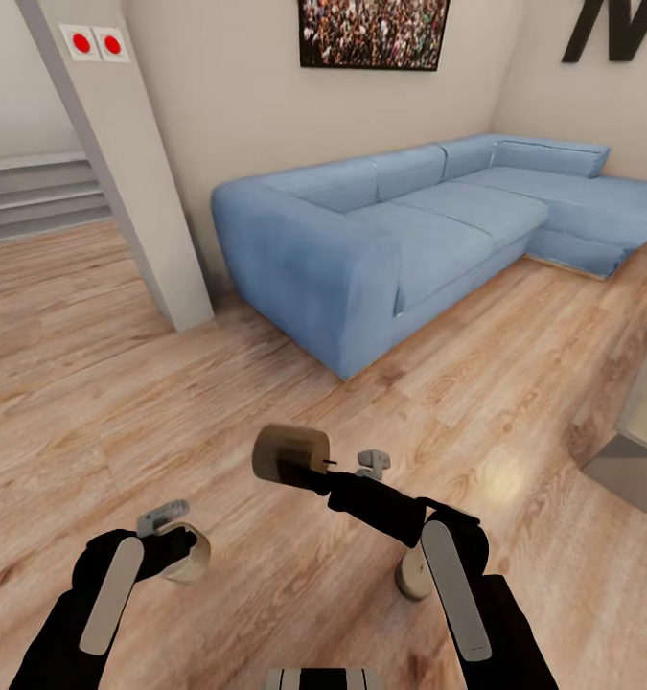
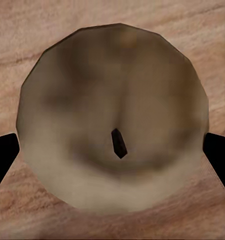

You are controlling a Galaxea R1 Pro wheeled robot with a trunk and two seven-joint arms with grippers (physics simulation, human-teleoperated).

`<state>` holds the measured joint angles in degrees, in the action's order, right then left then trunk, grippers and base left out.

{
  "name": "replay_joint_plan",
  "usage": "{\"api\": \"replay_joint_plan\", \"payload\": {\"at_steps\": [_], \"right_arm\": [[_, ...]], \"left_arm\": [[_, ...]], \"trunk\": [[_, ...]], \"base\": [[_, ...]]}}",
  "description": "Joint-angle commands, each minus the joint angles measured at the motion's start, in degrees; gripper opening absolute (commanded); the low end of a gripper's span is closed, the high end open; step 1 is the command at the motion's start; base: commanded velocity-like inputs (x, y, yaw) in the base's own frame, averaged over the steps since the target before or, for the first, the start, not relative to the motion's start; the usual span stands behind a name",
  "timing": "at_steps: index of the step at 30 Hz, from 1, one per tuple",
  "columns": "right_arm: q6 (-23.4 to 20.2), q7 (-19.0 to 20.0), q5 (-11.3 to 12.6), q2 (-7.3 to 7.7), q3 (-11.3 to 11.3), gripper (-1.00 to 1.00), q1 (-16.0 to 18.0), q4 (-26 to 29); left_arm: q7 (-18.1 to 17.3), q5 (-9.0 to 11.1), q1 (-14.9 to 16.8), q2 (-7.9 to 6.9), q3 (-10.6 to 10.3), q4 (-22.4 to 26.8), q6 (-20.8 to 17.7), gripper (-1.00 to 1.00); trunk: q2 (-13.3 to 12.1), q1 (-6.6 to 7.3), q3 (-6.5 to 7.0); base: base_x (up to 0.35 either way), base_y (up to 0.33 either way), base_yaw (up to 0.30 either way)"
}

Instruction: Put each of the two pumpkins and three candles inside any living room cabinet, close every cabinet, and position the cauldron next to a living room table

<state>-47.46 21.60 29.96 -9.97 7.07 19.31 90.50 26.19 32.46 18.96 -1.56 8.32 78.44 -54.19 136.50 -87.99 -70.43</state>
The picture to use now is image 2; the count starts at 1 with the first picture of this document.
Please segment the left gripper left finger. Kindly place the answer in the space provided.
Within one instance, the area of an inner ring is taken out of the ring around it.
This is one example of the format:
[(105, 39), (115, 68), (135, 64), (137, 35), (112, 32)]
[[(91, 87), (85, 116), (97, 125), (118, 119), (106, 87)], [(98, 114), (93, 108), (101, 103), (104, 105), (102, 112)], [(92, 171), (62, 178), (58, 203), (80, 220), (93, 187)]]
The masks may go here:
[(15, 133), (0, 136), (0, 183), (20, 152)]

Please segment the pillar candle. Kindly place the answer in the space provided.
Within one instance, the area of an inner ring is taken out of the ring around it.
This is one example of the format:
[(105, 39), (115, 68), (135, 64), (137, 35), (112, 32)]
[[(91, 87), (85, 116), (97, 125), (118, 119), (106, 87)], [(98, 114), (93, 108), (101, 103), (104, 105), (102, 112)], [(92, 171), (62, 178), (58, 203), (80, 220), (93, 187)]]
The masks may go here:
[(83, 27), (43, 51), (15, 126), (47, 192), (82, 211), (139, 212), (199, 166), (209, 98), (191, 60), (159, 33)]

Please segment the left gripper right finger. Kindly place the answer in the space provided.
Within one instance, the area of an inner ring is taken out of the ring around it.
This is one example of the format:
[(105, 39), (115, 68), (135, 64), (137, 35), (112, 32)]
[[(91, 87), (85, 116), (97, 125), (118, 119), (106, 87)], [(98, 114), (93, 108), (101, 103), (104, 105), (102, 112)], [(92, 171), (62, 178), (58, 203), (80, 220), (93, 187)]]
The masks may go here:
[(203, 152), (225, 187), (225, 137), (207, 133), (203, 143)]

